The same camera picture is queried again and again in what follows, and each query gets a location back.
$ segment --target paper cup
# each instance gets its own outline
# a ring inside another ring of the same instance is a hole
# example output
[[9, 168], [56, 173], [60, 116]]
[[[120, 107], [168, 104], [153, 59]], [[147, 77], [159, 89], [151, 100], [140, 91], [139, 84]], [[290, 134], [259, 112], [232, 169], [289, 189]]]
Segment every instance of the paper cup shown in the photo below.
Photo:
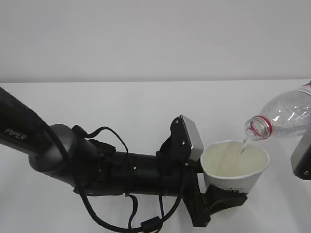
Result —
[[241, 145], [242, 142], [223, 141], [204, 150], [201, 166], [206, 187], [212, 184], [223, 190], [249, 193], [270, 158], [266, 151], [251, 144], [239, 156]]

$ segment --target white table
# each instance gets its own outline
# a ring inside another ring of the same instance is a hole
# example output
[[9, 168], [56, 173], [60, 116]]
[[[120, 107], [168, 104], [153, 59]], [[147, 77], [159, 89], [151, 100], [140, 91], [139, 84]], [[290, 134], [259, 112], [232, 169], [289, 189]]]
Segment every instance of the white table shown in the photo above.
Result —
[[[131, 83], [16, 83], [1, 86], [35, 110], [49, 124], [81, 125], [88, 132], [115, 129], [133, 153], [155, 154], [169, 136], [171, 121], [184, 114], [196, 122], [205, 147], [226, 139], [242, 140], [243, 125], [273, 96], [308, 82], [210, 81]], [[109, 133], [98, 139], [122, 145]], [[269, 168], [242, 206], [211, 217], [207, 228], [193, 228], [183, 203], [162, 232], [307, 233], [311, 230], [311, 182], [292, 173], [290, 156], [299, 138], [256, 143], [268, 151]], [[27, 156], [0, 147], [1, 233], [103, 233], [88, 216], [72, 188], [33, 171]], [[166, 212], [175, 198], [164, 198]], [[138, 195], [133, 225], [160, 215], [157, 197]], [[105, 221], [126, 227], [129, 198], [90, 198]]]

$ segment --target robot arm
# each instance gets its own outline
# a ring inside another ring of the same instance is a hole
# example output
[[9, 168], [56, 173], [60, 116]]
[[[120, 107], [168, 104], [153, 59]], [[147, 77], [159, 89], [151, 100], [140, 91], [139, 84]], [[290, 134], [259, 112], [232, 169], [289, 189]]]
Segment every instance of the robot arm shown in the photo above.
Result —
[[[109, 128], [101, 127], [87, 134], [79, 126], [48, 126], [34, 111], [0, 88], [0, 143], [28, 154], [34, 170], [70, 184], [93, 220], [109, 230], [137, 233], [160, 229], [181, 199], [193, 226], [205, 227], [211, 214], [240, 206], [247, 199], [246, 194], [212, 185], [206, 193], [200, 192], [197, 174], [202, 172], [199, 159], [203, 144], [194, 122], [185, 116], [172, 121], [171, 135], [156, 156], [117, 152], [114, 146], [93, 139], [102, 129]], [[87, 196], [130, 193], [177, 199], [162, 218], [149, 219], [133, 229], [102, 221], [87, 200]]]

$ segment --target plastic bottle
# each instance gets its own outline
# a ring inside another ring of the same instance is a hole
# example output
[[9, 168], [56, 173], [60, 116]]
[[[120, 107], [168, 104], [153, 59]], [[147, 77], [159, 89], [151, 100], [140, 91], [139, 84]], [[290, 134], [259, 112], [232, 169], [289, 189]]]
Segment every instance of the plastic bottle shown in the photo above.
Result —
[[292, 137], [311, 128], [311, 83], [270, 100], [245, 124], [248, 140]]

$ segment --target liquid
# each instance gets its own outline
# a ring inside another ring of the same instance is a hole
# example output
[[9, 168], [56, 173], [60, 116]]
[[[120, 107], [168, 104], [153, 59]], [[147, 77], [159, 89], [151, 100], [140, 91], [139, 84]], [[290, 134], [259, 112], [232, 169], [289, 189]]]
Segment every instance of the liquid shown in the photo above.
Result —
[[241, 145], [241, 148], [238, 150], [238, 158], [240, 157], [240, 155], [244, 152], [245, 148], [247, 147], [248, 143], [250, 143], [251, 138], [250, 137], [246, 137]]

